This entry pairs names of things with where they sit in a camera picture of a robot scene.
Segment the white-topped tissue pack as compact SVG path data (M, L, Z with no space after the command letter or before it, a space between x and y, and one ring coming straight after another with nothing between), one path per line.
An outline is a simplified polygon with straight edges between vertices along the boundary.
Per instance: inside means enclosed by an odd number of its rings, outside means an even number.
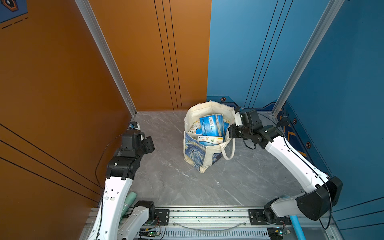
M223 136L225 137L230 125L230 121L223 119Z

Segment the blue tissue pack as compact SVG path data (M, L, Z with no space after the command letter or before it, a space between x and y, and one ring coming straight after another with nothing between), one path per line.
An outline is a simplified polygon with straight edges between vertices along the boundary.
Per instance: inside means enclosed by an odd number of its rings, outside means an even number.
M200 118L203 136L224 137L224 117L222 114L213 114Z
M204 146L215 146L224 142L223 137L198 136L198 142Z
M203 135L203 131L202 131L200 120L194 122L194 124L192 125L192 127L188 131L188 134L194 134L194 135L198 135L198 136L202 136Z

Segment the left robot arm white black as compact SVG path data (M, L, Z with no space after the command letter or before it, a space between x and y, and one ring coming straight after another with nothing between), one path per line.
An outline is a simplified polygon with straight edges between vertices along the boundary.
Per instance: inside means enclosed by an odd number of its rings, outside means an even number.
M101 206L89 240L133 240L145 223L155 219L154 202L139 201L120 225L125 200L140 162L145 154L154 150L152 138L145 137L139 127L122 134L121 147L107 165Z

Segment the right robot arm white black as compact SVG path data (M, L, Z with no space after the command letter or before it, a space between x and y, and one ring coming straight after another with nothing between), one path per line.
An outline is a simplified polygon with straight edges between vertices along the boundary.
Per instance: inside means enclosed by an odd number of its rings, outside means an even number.
M251 140L279 160L296 178L303 193L290 198L276 198L264 206L265 222L274 225L285 216L305 216L312 221L331 213L343 187L337 177L329 177L294 149L283 133L272 125L251 131L245 126L229 127L229 137Z

